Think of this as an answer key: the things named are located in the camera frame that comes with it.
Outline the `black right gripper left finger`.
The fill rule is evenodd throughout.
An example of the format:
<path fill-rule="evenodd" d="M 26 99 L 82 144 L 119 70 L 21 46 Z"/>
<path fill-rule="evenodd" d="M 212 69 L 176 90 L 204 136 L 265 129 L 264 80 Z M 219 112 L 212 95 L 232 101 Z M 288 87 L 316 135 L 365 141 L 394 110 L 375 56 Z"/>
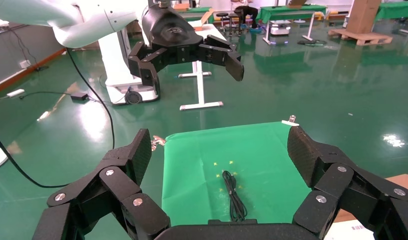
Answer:
<path fill-rule="evenodd" d="M 83 240 L 111 214 L 133 240 L 153 240 L 170 227 L 166 213 L 140 187 L 152 156 L 148 129 L 108 151 L 89 174 L 53 193 L 35 240 Z"/>

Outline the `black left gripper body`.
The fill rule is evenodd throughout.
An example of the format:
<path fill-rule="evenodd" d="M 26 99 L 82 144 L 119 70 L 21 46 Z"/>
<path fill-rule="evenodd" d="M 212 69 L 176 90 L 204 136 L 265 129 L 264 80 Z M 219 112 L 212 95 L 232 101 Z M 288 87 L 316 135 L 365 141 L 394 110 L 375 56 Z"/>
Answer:
<path fill-rule="evenodd" d="M 157 4 L 148 7 L 142 15 L 142 30 L 150 48 L 158 52 L 160 64 L 174 65 L 199 59 L 202 36 L 173 8 Z"/>

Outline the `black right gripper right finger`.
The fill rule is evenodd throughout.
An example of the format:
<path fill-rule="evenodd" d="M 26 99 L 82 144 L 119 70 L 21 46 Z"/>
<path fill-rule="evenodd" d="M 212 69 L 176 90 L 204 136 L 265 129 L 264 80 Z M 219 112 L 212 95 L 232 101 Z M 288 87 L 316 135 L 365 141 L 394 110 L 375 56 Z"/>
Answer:
<path fill-rule="evenodd" d="M 358 167 L 338 147 L 290 128 L 287 151 L 311 189 L 293 224 L 323 239 L 340 210 L 352 214 L 376 240 L 408 240 L 408 189 Z"/>

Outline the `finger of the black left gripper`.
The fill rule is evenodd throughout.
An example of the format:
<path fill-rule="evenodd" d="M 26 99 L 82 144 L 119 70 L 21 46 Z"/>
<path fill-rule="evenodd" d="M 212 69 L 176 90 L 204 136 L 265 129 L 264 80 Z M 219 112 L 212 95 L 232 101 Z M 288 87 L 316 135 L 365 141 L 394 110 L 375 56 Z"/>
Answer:
<path fill-rule="evenodd" d="M 139 41 L 127 57 L 130 73 L 139 77 L 142 85 L 153 87 L 156 95 L 161 92 L 158 72 L 168 65 L 166 53 L 166 48 L 152 49 Z"/>
<path fill-rule="evenodd" d="M 226 71 L 237 81 L 244 77 L 244 65 L 236 45 L 214 35 L 208 35 L 198 46 L 198 60 L 225 67 Z"/>

